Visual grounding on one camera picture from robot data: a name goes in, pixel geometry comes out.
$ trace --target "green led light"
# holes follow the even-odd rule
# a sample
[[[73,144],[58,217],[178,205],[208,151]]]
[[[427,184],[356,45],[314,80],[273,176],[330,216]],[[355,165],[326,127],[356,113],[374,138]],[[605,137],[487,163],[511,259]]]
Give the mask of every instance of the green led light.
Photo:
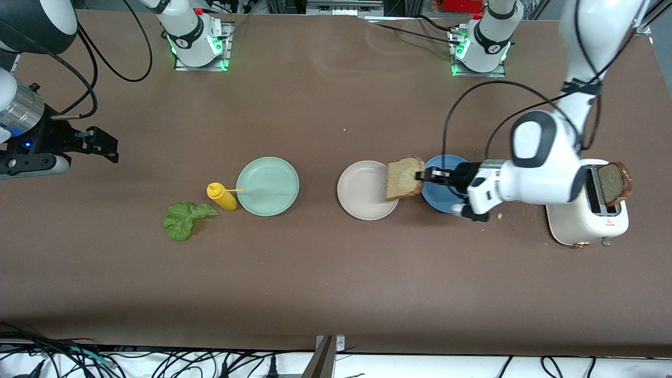
[[[224,59],[223,61],[219,62],[219,67],[222,69],[222,71],[228,71],[228,59]]]
[[[455,56],[458,57],[459,59],[464,59],[464,55],[466,54],[466,49],[469,48],[469,45],[471,42],[469,42],[469,38],[464,40],[464,44],[460,44],[460,47],[455,53]]]
[[[177,53],[175,52],[175,47],[173,46],[172,41],[170,41],[170,38],[168,39],[168,44],[170,45],[170,51],[173,52],[173,55],[177,55]]]
[[[215,45],[214,41],[217,41],[216,38],[208,38],[208,43],[210,44],[210,48],[212,49],[212,52],[215,54],[219,54],[222,50],[222,47],[220,44]]]
[[[506,59],[506,54],[509,52],[509,47],[511,47],[511,43],[507,44],[507,46],[504,48],[504,55],[502,55],[502,60]]]

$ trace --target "yellow bottle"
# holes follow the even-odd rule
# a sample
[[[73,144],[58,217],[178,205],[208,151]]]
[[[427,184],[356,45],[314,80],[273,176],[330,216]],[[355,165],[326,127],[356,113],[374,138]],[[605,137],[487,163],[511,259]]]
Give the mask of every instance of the yellow bottle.
[[[208,185],[208,197],[226,211],[234,211],[238,207],[238,201],[230,192],[225,192],[226,188],[218,183],[213,182]]]

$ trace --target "metal bracket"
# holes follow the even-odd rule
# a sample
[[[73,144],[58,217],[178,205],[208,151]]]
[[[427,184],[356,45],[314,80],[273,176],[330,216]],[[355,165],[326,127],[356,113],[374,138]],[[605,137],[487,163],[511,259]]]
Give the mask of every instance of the metal bracket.
[[[340,336],[317,336],[319,341],[315,353],[308,362],[301,378],[332,378],[334,363],[336,362],[336,348],[345,346],[345,341],[339,342]]]
[[[658,0],[655,1],[648,9],[642,9],[637,15],[635,26],[638,34],[648,34],[648,29],[654,21],[659,19],[666,11],[672,7],[672,0]]]
[[[325,338],[325,335],[318,335],[315,338],[315,349],[320,347],[320,343]],[[345,335],[336,335],[336,351],[343,352],[345,350]]]

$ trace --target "black cable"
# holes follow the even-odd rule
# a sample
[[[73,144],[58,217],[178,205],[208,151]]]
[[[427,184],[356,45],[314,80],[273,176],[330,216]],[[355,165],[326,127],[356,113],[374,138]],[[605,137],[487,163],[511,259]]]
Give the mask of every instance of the black cable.
[[[234,371],[236,371],[236,370],[238,370],[238,369],[244,367],[245,365],[247,365],[247,364],[249,364],[249,363],[253,363],[253,362],[255,362],[256,360],[259,360],[259,359],[263,360],[264,358],[266,358],[266,357],[268,357],[268,356],[270,356],[270,354],[267,354],[267,355],[265,355],[265,356],[254,356],[254,355],[253,355],[253,356],[249,356],[249,357],[251,357],[251,359],[250,359],[249,361],[245,361],[245,362],[243,362],[243,363],[240,363],[240,364],[237,365],[237,366],[236,366],[236,364],[232,364],[232,365],[228,368],[227,377],[228,377],[231,373],[233,373]]]
[[[497,378],[502,378],[504,377],[504,373],[506,372],[506,368],[509,367],[509,364],[511,363],[511,360],[513,360],[513,355],[510,355],[509,358],[506,360],[504,363],[504,366],[502,366],[502,369],[499,371],[499,375]]]
[[[94,366],[95,366],[94,364],[84,365],[85,368],[87,368],[87,367],[94,367]],[[75,366],[73,366],[72,369],[70,369],[70,371],[68,371],[67,373],[65,373],[63,376],[60,376],[60,375],[59,375],[58,378],[67,378],[70,374],[75,373],[75,372],[77,372],[77,371],[79,371],[79,370],[81,370],[81,369],[82,369],[82,368],[81,368],[80,366],[75,365]]]
[[[141,354],[139,356],[125,356],[125,355],[120,354],[120,353],[105,353],[103,355],[103,357],[118,356],[118,357],[121,357],[121,358],[142,358],[142,357],[147,357],[147,356],[150,356],[152,354],[157,354],[157,353],[161,353],[161,352],[148,352],[148,353],[145,353],[145,354]]]
[[[93,367],[95,367],[95,369],[98,371],[98,375],[100,376],[100,378],[105,378],[105,375],[103,375],[103,372],[108,375],[108,378],[115,378],[115,377],[119,378],[118,375],[112,374],[112,372],[110,371],[110,369],[108,367],[102,366],[102,369],[101,369],[100,362],[95,360],[95,359],[93,360]]]
[[[581,0],[576,0],[576,3],[574,4],[574,33],[576,34],[577,37],[577,42],[579,44],[579,49],[581,50],[581,54],[583,55],[583,58],[586,60],[586,63],[590,66],[590,69],[593,71],[593,74],[595,74],[595,78],[597,79],[598,84],[602,84],[602,80],[599,78],[599,75],[597,74],[597,69],[595,68],[595,64],[593,64],[593,61],[590,59],[590,56],[588,56],[588,52],[586,51],[585,45],[583,44],[583,39],[581,37],[581,32],[579,31],[579,4],[581,3]]]
[[[178,377],[182,372],[188,370],[188,368],[189,368],[192,364],[194,364],[194,363],[207,361],[208,359],[211,359],[211,358],[214,359],[215,357],[219,356],[219,355],[222,354],[222,353],[223,353],[223,352],[219,352],[217,355],[215,355],[215,354],[213,354],[213,352],[207,352],[207,353],[204,353],[204,354],[201,355],[201,356],[197,356],[194,360],[191,360],[186,366],[184,366],[184,367],[183,367],[182,369],[180,369],[178,372],[176,372],[175,374],[173,374],[173,375],[171,376],[171,378],[176,378],[176,377]]]
[[[462,100],[463,100],[469,93],[471,93],[472,91],[474,91],[474,90],[477,89],[477,88],[480,88],[480,87],[482,87],[482,86],[484,86],[484,85],[489,85],[489,84],[507,84],[507,85],[513,85],[513,86],[515,86],[515,87],[522,88],[522,89],[524,89],[524,90],[526,90],[526,91],[528,91],[528,92],[534,94],[535,96],[537,96],[537,97],[541,98],[542,100],[544,100],[544,103],[543,103],[543,104],[548,103],[548,104],[550,104],[551,106],[553,106],[553,108],[555,108],[556,110],[558,110],[558,112],[560,112],[560,113],[562,114],[562,116],[565,117],[565,119],[567,119],[567,122],[569,122],[569,123],[572,125],[572,127],[574,128],[574,130],[577,129],[577,127],[572,123],[572,121],[569,119],[569,117],[567,116],[567,114],[566,114],[562,109],[560,109],[556,104],[554,104],[554,103],[551,101],[551,99],[547,98],[547,97],[544,96],[542,93],[540,93],[540,92],[537,91],[536,89],[530,87],[529,85],[525,85],[525,84],[522,84],[522,83],[518,83],[518,82],[516,82],[516,81],[508,81],[508,80],[490,80],[490,81],[483,81],[482,83],[478,83],[478,84],[472,86],[471,88],[467,89],[467,90],[466,90],[466,91],[465,91],[465,92],[458,98],[458,100],[455,101],[455,104],[453,104],[452,108],[450,108],[450,111],[448,112],[448,115],[446,116],[446,120],[445,120],[445,122],[444,122],[444,136],[443,136],[443,139],[442,139],[442,147],[441,147],[441,165],[442,165],[441,168],[442,168],[442,169],[445,169],[445,168],[446,168],[446,144],[447,144],[447,137],[448,137],[448,124],[450,123],[450,118],[453,116],[453,113],[455,112],[455,109],[456,109],[457,106],[460,104],[460,102],[462,102]]]
[[[95,84],[98,82],[98,62],[95,59],[95,55],[93,54],[93,50],[91,49],[91,45],[86,41],[86,38],[84,38],[84,35],[80,30],[77,30],[77,35],[79,36],[79,39],[84,43],[84,47],[86,48],[86,51],[89,53],[89,59],[91,59],[91,65],[93,66],[93,79],[91,80],[91,88],[95,88]],[[75,106],[79,105],[86,97],[88,97],[90,92],[87,90],[84,92],[82,96],[79,96],[79,98],[73,102],[70,106],[65,108],[61,114],[66,114],[67,112],[71,111],[72,109],[75,108]]]
[[[263,355],[261,355],[261,356],[254,356],[254,355],[252,355],[252,356],[248,356],[248,357],[251,357],[251,358],[252,358],[250,361],[245,361],[245,362],[241,363],[239,366],[237,366],[237,367],[235,367],[235,368],[233,368],[233,369],[230,368],[230,369],[228,370],[228,374],[231,374],[231,373],[233,373],[234,371],[240,369],[241,367],[243,367],[243,366],[245,366],[245,365],[247,365],[247,364],[249,364],[249,363],[252,363],[252,362],[254,362],[254,361],[256,361],[256,360],[258,360],[258,359],[260,359],[260,358],[263,359],[263,358],[267,358],[267,357],[270,357],[270,356],[273,356],[273,355],[278,355],[278,354],[293,353],[293,352],[304,352],[304,351],[305,351],[305,350],[281,350],[281,351],[279,351],[279,352],[271,352],[271,353],[268,353],[268,354],[263,354]]]
[[[222,370],[222,374],[220,375],[220,377],[222,377],[222,378],[227,378],[227,377],[231,374],[231,372],[233,372],[235,369],[237,369],[236,366],[237,366],[242,360],[244,360],[244,359],[247,358],[247,357],[251,357],[251,356],[253,356],[253,353],[254,353],[254,352],[251,352],[251,351],[245,351],[245,352],[243,352],[242,354],[240,354],[240,355],[238,356],[238,358],[236,358],[236,359],[233,361],[233,363],[231,363],[231,365],[229,365],[226,369],[223,369],[223,370]]]
[[[595,368],[595,363],[596,362],[597,362],[597,357],[592,356],[590,366],[588,367],[588,373],[586,373],[586,378],[590,378],[590,376],[593,374],[593,369]]]
[[[628,35],[627,39],[625,40],[625,42],[623,42],[623,44],[622,44],[621,47],[618,49],[618,51],[616,52],[616,54],[614,55],[614,57],[609,61],[609,63],[607,63],[607,65],[606,65],[603,69],[601,69],[599,72],[597,72],[597,75],[596,75],[593,79],[591,79],[591,80],[589,81],[589,83],[594,82],[596,77],[599,78],[600,75],[602,75],[603,73],[605,73],[605,72],[606,72],[606,71],[607,71],[607,70],[608,70],[608,69],[609,69],[609,68],[616,62],[616,60],[618,59],[618,57],[621,56],[621,54],[625,51],[626,47],[628,47],[628,45],[629,45],[630,42],[632,41],[632,38],[635,36],[635,34],[636,34],[636,31],[635,31],[635,30],[633,30],[633,31],[630,32],[630,34]],[[555,101],[557,101],[557,100],[559,100],[559,99],[561,99],[561,98],[565,98],[565,97],[567,97],[567,96],[569,96],[569,95],[571,95],[571,94],[573,94],[573,93],[576,93],[577,90],[578,90],[578,89],[576,89],[576,90],[574,90],[574,91],[568,91],[568,92],[566,92],[566,93],[563,93],[562,95],[559,95],[558,97],[552,98],[550,101],[551,101],[551,102],[555,102]],[[596,97],[597,97],[597,99],[595,100],[595,102],[596,102],[595,107],[596,107],[596,111],[597,111],[597,115],[598,115],[598,116],[595,117],[595,123],[593,124],[593,129],[592,129],[592,131],[591,131],[591,135],[590,135],[590,137],[589,137],[588,143],[587,143],[586,145],[582,145],[582,146],[581,146],[581,150],[582,150],[582,151],[587,151],[587,150],[589,150],[590,148],[592,148],[592,146],[593,146],[593,144],[594,144],[594,142],[595,142],[595,138],[596,138],[596,136],[597,136],[597,129],[599,128],[599,121],[600,121],[600,118],[601,118],[599,115],[601,115],[601,111],[602,111],[602,110],[601,110],[601,107],[602,107],[602,98],[601,98],[601,96],[596,96]],[[502,128],[502,126],[504,126],[504,124],[505,124],[506,122],[508,122],[508,121],[511,120],[513,117],[517,116],[518,114],[521,114],[522,112],[525,112],[525,111],[527,111],[527,110],[531,110],[531,109],[533,109],[533,108],[537,108],[538,106],[543,106],[543,105],[548,104],[548,103],[549,103],[549,102],[547,102],[547,101],[543,101],[543,102],[540,102],[540,103],[538,103],[538,104],[534,104],[534,105],[528,106],[527,108],[521,109],[521,110],[517,111],[516,113],[513,113],[512,115],[508,116],[502,123],[500,123],[499,126],[497,126],[497,128],[495,128],[495,129],[493,130],[493,132],[490,134],[490,137],[488,138],[488,141],[487,141],[487,143],[486,143],[486,145],[485,145],[485,159],[489,159],[489,158],[490,158],[490,157],[489,157],[489,151],[490,151],[491,143],[493,142],[493,140],[494,140],[494,138],[495,138],[495,135],[499,132],[499,130]]]
[[[252,373],[254,373],[254,371],[257,370],[261,366],[262,363],[263,363],[263,358],[261,360],[259,360],[259,363],[257,364],[257,366],[253,367],[252,370],[250,370],[250,373],[247,375],[247,378],[252,377]]]
[[[53,52],[49,51],[48,48],[42,46],[41,44],[32,40],[30,37],[27,37],[23,33],[21,33],[20,31],[16,30],[12,25],[7,23],[5,20],[0,18],[0,23],[2,23],[6,28],[8,28],[14,34],[20,36],[26,42],[35,46],[38,50],[42,51],[44,54],[47,54],[48,56],[51,56],[54,60],[56,60],[57,62],[62,64],[65,68],[67,68],[70,72],[72,72],[75,76],[77,76],[79,81],[81,81],[82,84],[84,84],[87,91],[91,93],[91,101],[93,102],[91,110],[88,113],[80,114],[79,118],[80,119],[89,118],[90,116],[93,116],[95,114],[95,112],[98,110],[98,98],[95,96],[95,93],[93,92],[93,88],[91,87],[91,84],[89,84],[89,82],[84,78],[84,76],[82,76],[82,74],[79,73],[78,70],[76,70],[73,66],[71,66],[70,63],[63,60],[60,56],[58,56],[58,55],[54,54]]]
[[[192,366],[192,367],[186,369],[185,371],[189,371],[189,370],[192,370],[192,369],[198,369],[201,372],[201,378],[203,378],[203,369],[201,369],[198,366]]]
[[[550,360],[551,363],[553,363],[553,366],[555,366],[555,369],[558,371],[558,377],[556,377],[555,375],[553,375],[553,374],[546,368],[546,359],[547,359],[547,358]],[[555,362],[555,360],[553,359],[553,357],[551,357],[551,356],[543,356],[543,357],[541,358],[540,362],[541,362],[541,364],[542,364],[542,369],[546,372],[546,374],[548,374],[549,376],[551,376],[551,378],[564,378],[564,377],[562,376],[562,371],[560,371],[560,367],[558,367],[558,364]]]
[[[164,374],[166,373],[166,371],[168,370],[168,368],[169,368],[170,366],[172,366],[173,364],[175,364],[177,361],[180,361],[178,358],[175,358],[175,360],[174,360],[173,362],[169,362],[170,359],[171,359],[172,357],[178,357],[178,354],[179,354],[179,353],[180,353],[180,352],[175,352],[174,354],[172,354],[172,353],[169,354],[168,358],[166,358],[162,363],[160,363],[159,366],[156,368],[156,370],[154,370],[154,373],[152,374],[151,378],[162,378],[162,377],[164,377]],[[189,353],[191,353],[191,352],[188,352],[188,351],[187,351],[187,352],[183,352],[183,353],[184,353],[184,354],[181,356],[182,358],[185,357],[187,354],[189,354]],[[165,367],[164,367],[163,370],[157,375],[157,373],[159,372],[159,369],[161,368],[161,366],[163,366],[164,363],[165,363]]]
[[[437,28],[438,30],[443,30],[445,32],[449,32],[452,28],[455,28],[456,26],[459,26],[459,25],[449,26],[449,27],[441,26],[441,25],[435,23],[434,20],[432,20],[431,18],[429,18],[429,17],[427,17],[426,15],[423,15],[423,14],[416,15],[415,18],[421,18],[421,19],[429,22],[429,25],[432,25],[434,28]]]
[[[84,29],[84,27],[81,24],[79,24],[79,29],[80,29],[80,31],[82,31],[82,33],[84,34],[84,37],[86,37],[87,41],[89,41],[89,43],[91,44],[91,46],[95,50],[96,54],[98,54],[98,56],[100,56],[100,59],[103,61],[103,63],[105,63],[106,66],[108,66],[108,68],[110,69],[110,71],[112,71],[114,73],[114,75],[117,75],[122,80],[129,81],[131,83],[137,83],[139,81],[144,80],[147,76],[149,76],[149,73],[152,71],[152,66],[154,65],[154,54],[152,53],[152,45],[149,43],[149,38],[147,37],[147,32],[145,32],[144,27],[142,26],[142,23],[140,22],[140,19],[138,18],[138,15],[135,14],[135,11],[130,6],[130,4],[128,4],[127,0],[122,0],[122,1],[124,2],[124,4],[126,4],[126,7],[128,8],[128,10],[133,15],[133,18],[135,19],[135,22],[138,24],[138,27],[140,28],[140,31],[142,32],[142,36],[144,37],[144,41],[147,44],[147,50],[149,52],[149,65],[147,67],[147,71],[142,76],[140,76],[138,79],[129,79],[126,76],[123,76],[121,73],[119,73],[119,71],[117,71],[110,64],[110,62],[108,62],[108,60],[104,57],[104,55],[100,52],[100,50],[98,49],[98,46],[95,45],[95,43],[92,41],[91,37],[89,37],[89,34],[86,32],[86,30]]]
[[[426,38],[426,39],[430,39],[430,40],[437,40],[439,42],[445,42],[445,43],[448,43],[448,44],[459,44],[458,41],[447,40],[447,39],[444,39],[444,38],[437,38],[437,37],[433,37],[433,36],[428,36],[426,34],[420,34],[420,33],[412,32],[410,30],[395,28],[394,26],[387,26],[387,25],[382,25],[382,24],[379,24],[379,23],[376,23],[376,25],[380,26],[381,28],[396,30],[397,32],[410,34],[412,36],[418,36],[418,37],[422,37],[422,38]]]
[[[119,370],[119,374],[117,374],[117,373],[114,372],[114,368],[113,368],[113,367],[110,367],[110,366],[108,366],[107,364],[103,364],[103,370],[106,370],[107,373],[108,373],[108,375],[110,375],[110,377],[113,375],[113,376],[115,376],[116,378],[127,378],[127,377],[126,377],[126,373],[125,373],[124,370],[121,368],[121,366],[119,366],[119,364],[114,360],[114,358],[112,358],[112,357],[108,357],[108,356],[100,356],[100,357],[101,357],[101,358],[107,358],[107,359],[109,359],[110,361],[112,361],[112,362],[115,364],[116,368]]]
[[[64,350],[61,350],[59,347],[50,345],[49,343],[43,342],[43,341],[38,340],[38,339],[33,340],[33,339],[30,339],[30,338],[24,338],[24,340],[29,340],[29,341],[32,341],[36,344],[43,344],[44,346],[48,347],[49,349],[53,349],[53,350],[56,350],[56,351],[60,352],[61,354],[65,354],[66,357],[68,357],[70,360],[72,360],[77,366],[82,368],[82,370],[84,371],[84,376],[86,376],[87,378],[95,378],[95,376],[90,371],[88,371],[88,369],[85,368],[85,365],[81,361],[79,361],[77,358],[75,358],[75,356],[65,352]],[[52,359],[52,363],[54,363],[54,368],[55,368],[56,364],[53,360],[53,357],[50,354],[48,354],[48,356]]]
[[[0,361],[4,360],[5,358],[9,358],[17,353],[25,353],[28,352],[30,353],[32,347],[19,347],[19,348],[14,348],[11,350],[4,350],[3,352],[0,352],[0,354],[7,354],[6,356],[0,357]]]
[[[212,359],[212,362],[214,363],[214,370],[213,370],[213,373],[212,373],[212,378],[217,378],[217,368],[218,368],[219,365],[217,365],[217,360],[215,358]]]
[[[49,357],[51,365],[54,367],[54,372],[56,373],[56,376],[60,377],[60,371],[58,371],[58,365],[56,364],[56,360],[54,360],[54,355],[52,353],[48,353],[47,357]]]

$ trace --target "silver cylinder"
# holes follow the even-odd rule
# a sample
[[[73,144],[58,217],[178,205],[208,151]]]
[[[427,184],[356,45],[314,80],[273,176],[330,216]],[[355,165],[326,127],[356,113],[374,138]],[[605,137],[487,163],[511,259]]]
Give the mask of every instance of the silver cylinder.
[[[42,97],[20,81],[17,84],[14,99],[0,112],[0,127],[14,137],[35,127],[44,113]]]

